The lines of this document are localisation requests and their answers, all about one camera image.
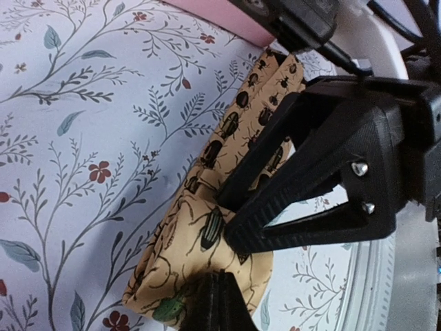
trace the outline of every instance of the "pink box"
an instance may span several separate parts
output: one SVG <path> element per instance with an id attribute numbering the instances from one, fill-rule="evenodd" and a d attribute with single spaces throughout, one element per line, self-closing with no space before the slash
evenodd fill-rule
<path id="1" fill-rule="evenodd" d="M 268 46 L 274 37 L 228 0 L 163 0 L 237 34 L 259 47 Z"/>

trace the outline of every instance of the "folded cloth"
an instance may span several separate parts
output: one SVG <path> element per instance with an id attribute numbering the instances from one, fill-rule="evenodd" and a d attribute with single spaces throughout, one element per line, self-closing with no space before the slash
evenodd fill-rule
<path id="1" fill-rule="evenodd" d="M 225 170 L 234 169 L 266 124 L 259 121 L 264 108 L 270 109 L 266 119 L 276 111 L 270 99 L 277 94 L 280 102 L 302 90 L 302 73 L 292 55 L 267 51 L 260 57 L 158 224 L 123 295 L 126 307 L 178 329 L 194 307 L 200 279 L 225 270 L 236 277 L 249 313 L 256 310 L 271 277 L 273 254 L 236 254 L 223 238 L 234 213 L 216 205 L 214 197 L 228 176 Z M 247 102 L 239 97 L 244 92 Z M 264 170 L 267 178 L 287 159 L 291 143 L 280 148 Z"/>
<path id="2" fill-rule="evenodd" d="M 259 47 L 274 37 L 228 0 L 163 0 L 237 34 Z"/>

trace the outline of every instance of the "floral tablecloth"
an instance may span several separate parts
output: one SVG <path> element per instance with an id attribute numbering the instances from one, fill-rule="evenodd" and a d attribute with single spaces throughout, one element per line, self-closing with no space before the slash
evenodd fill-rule
<path id="1" fill-rule="evenodd" d="M 1 2 L 0 330 L 163 330 L 122 293 L 260 53 L 153 0 Z M 307 79 L 333 70 L 299 59 Z M 350 249 L 277 252 L 256 325 L 334 330 Z"/>

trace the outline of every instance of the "silver screw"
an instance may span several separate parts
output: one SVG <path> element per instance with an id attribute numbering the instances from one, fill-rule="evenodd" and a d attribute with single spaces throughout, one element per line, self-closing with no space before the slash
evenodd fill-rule
<path id="1" fill-rule="evenodd" d="M 373 203 L 363 202 L 362 208 L 369 215 L 373 214 L 373 212 L 375 211 L 375 205 Z"/>
<path id="2" fill-rule="evenodd" d="M 359 177 L 363 177 L 366 175 L 367 171 L 369 170 L 369 167 L 365 162 L 353 162 L 351 164 L 352 171 L 354 174 L 356 174 Z"/>

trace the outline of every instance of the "insect print fabric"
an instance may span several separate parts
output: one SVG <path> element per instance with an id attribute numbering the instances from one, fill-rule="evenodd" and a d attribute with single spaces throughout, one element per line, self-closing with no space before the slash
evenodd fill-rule
<path id="1" fill-rule="evenodd" d="M 302 74 L 291 55 L 267 50 L 257 60 L 134 269 L 123 295 L 126 307 L 178 330 L 203 275 L 225 270 L 235 275 L 254 313 L 271 277 L 273 253 L 236 254 L 223 238 L 234 213 L 216 205 L 214 197 L 283 97 L 302 90 Z M 250 190 L 271 178 L 290 149 L 286 140 Z"/>

